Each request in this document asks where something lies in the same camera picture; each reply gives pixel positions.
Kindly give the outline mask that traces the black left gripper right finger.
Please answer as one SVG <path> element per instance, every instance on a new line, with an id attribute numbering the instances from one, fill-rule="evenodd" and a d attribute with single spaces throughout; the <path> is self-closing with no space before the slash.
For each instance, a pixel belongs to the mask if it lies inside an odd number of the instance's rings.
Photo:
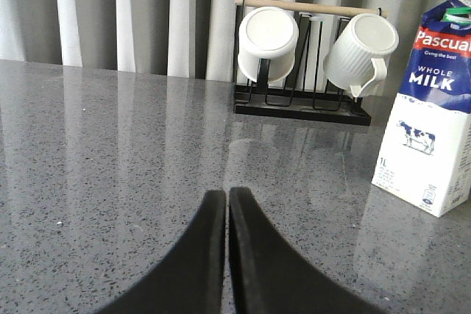
<path id="1" fill-rule="evenodd" d="M 313 267 L 272 225 L 249 188 L 230 189 L 229 262 L 237 313 L 381 313 Z"/>

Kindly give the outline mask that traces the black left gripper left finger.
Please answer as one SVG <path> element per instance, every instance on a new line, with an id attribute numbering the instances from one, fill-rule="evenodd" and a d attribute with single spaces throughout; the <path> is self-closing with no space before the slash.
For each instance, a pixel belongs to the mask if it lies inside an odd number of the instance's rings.
<path id="1" fill-rule="evenodd" d="M 226 194 L 206 191 L 186 231 L 167 255 L 100 313 L 219 313 L 225 251 Z"/>

